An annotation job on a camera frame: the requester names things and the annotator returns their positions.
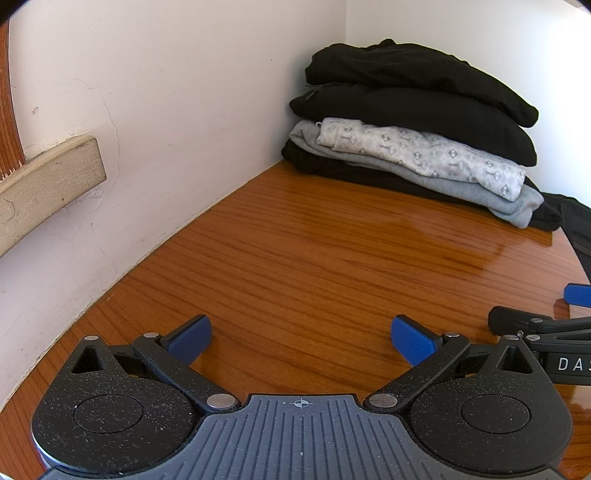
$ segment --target wooden trim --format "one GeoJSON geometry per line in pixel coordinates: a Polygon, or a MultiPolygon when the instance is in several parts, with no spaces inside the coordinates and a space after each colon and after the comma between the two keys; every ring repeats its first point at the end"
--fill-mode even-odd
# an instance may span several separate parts
{"type": "Polygon", "coordinates": [[[0,182],[0,257],[26,234],[106,180],[96,138],[74,137],[0,182]]]}
{"type": "Polygon", "coordinates": [[[0,27],[0,179],[26,163],[12,108],[8,68],[8,22],[0,27]]]}

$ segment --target wooden shelf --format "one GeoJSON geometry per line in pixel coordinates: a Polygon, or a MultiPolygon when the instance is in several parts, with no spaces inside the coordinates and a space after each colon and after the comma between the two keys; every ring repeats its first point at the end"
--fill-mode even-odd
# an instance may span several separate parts
{"type": "MultiPolygon", "coordinates": [[[[491,307],[566,317],[562,289],[583,281],[561,231],[520,231],[471,207],[281,163],[169,239],[56,343],[0,414],[0,471],[17,480],[42,473],[31,416],[84,335],[128,343],[206,313],[213,342],[193,366],[241,400],[363,398],[408,369],[389,339],[396,314],[493,343],[491,307]]],[[[575,422],[560,470],[580,480],[591,470],[591,390],[559,390],[575,422]]]]}

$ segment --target wooden frame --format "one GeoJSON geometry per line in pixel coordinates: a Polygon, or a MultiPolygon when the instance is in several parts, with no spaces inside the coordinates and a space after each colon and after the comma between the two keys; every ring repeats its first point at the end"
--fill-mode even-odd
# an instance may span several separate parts
{"type": "Polygon", "coordinates": [[[8,68],[8,21],[0,27],[0,179],[26,163],[12,108],[8,68]]]}

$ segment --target glossy wood grain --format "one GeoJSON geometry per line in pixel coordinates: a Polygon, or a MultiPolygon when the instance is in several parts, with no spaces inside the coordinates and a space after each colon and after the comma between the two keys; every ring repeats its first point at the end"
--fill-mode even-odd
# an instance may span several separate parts
{"type": "Polygon", "coordinates": [[[25,164],[12,109],[8,68],[8,21],[0,25],[0,179],[25,164]]]}
{"type": "MultiPolygon", "coordinates": [[[[168,240],[56,343],[0,414],[0,471],[42,472],[31,415],[84,335],[127,343],[206,313],[213,342],[193,366],[242,400],[363,398],[408,369],[389,340],[394,315],[495,342],[491,307],[568,313],[559,299],[569,281],[585,276],[562,232],[279,164],[168,240]]],[[[561,471],[580,480],[591,471],[591,390],[560,391],[576,424],[561,471]]]]}

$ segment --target triangular opening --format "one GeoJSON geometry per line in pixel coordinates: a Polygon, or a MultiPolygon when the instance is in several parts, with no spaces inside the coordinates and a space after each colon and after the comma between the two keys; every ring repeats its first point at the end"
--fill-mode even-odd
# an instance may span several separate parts
{"type": "Polygon", "coordinates": [[[98,372],[99,370],[103,370],[103,365],[96,353],[96,349],[92,346],[87,346],[72,369],[72,373],[85,374],[87,372],[98,372]]]}
{"type": "Polygon", "coordinates": [[[505,351],[503,358],[496,367],[499,370],[520,374],[530,374],[534,371],[523,352],[516,346],[510,346],[505,351]]]}

